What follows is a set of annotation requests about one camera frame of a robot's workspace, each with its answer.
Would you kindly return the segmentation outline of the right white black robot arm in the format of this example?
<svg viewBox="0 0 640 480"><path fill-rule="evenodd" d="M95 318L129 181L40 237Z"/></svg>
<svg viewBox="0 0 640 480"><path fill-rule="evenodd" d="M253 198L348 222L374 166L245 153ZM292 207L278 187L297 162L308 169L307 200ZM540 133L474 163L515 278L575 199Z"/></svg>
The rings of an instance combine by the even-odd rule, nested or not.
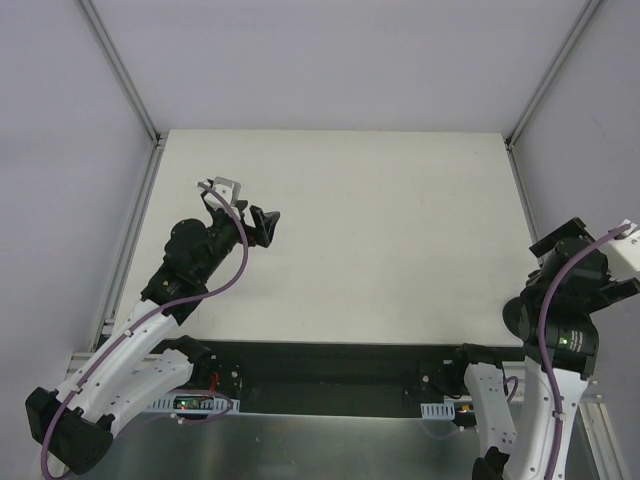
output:
<svg viewBox="0 0 640 480"><path fill-rule="evenodd" d="M600 238L573 218L529 248L538 260L505 326L524 351L522 424L504 392L502 361L464 344L452 387L470 395L480 440L475 479L563 479L578 405L594 374L599 333L591 316L639 292L639 226L621 222Z"/></svg>

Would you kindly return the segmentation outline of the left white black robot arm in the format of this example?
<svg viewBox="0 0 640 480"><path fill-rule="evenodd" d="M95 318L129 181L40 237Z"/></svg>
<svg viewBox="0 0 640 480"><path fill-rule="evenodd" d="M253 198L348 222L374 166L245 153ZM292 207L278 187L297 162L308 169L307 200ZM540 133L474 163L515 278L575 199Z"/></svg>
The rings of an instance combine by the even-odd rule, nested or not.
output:
<svg viewBox="0 0 640 480"><path fill-rule="evenodd" d="M152 402L180 387L206 389L211 353L187 335L173 341L152 366L138 367L202 300L212 297L207 282L234 247L269 247L280 219L279 212L246 202L209 201L206 208L211 225L186 219L172 228L161 266L121 328L56 389L38 387L26 399L31 435L41 446L43 478L52 476L50 458L69 474L90 471Z"/></svg>

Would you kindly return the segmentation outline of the black phone stand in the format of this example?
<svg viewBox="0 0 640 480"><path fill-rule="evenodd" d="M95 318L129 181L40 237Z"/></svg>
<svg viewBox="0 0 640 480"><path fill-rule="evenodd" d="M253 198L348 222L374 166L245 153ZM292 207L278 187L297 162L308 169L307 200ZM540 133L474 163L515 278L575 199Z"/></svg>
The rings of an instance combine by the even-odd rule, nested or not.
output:
<svg viewBox="0 0 640 480"><path fill-rule="evenodd" d="M519 297L510 299L504 305L502 310L502 319L509 332L517 338L520 338L522 323L522 302Z"/></svg>

